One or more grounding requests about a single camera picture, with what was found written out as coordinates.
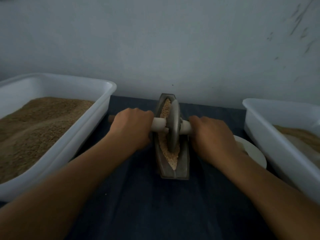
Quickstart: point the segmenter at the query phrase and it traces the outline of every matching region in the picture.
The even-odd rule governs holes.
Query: dark blue tablecloth
[[[108,114],[125,108],[154,110],[157,101],[112,96]],[[243,130],[246,111],[180,104],[190,115],[224,120],[234,135]],[[79,154],[108,131],[107,116]],[[191,150],[188,181],[161,179],[149,145],[118,167],[87,201],[67,239],[273,239],[252,205],[222,173]]]

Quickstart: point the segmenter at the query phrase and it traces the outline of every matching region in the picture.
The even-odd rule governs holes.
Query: plastic container
[[[272,125],[308,130],[320,137],[320,106],[247,98],[244,129],[279,177],[320,204],[320,170]]]
[[[57,97],[95,103],[30,169],[0,184],[0,201],[12,201],[70,161],[107,112],[110,95],[116,88],[115,83],[107,80],[49,73],[26,74],[1,81],[0,118],[35,98]]]

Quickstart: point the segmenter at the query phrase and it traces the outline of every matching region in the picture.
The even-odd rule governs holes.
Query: sawdust
[[[43,97],[0,119],[0,183],[33,166],[92,104]]]
[[[316,152],[320,153],[320,138],[314,135],[313,133],[305,129],[297,128],[286,128],[279,125],[274,125],[274,127],[282,134],[294,136],[307,145],[309,145]]]
[[[170,99],[167,98],[163,107],[162,107],[160,118],[166,118],[169,116],[170,106],[171,106]],[[176,146],[174,152],[171,153],[171,152],[169,152],[169,149],[168,149],[166,133],[162,133],[162,132],[158,133],[158,138],[159,138],[160,148],[162,150],[164,157],[167,159],[167,161],[168,161],[169,165],[172,167],[172,169],[175,170],[177,168],[178,156],[179,156],[179,152],[180,152],[179,141],[177,143],[177,146]]]

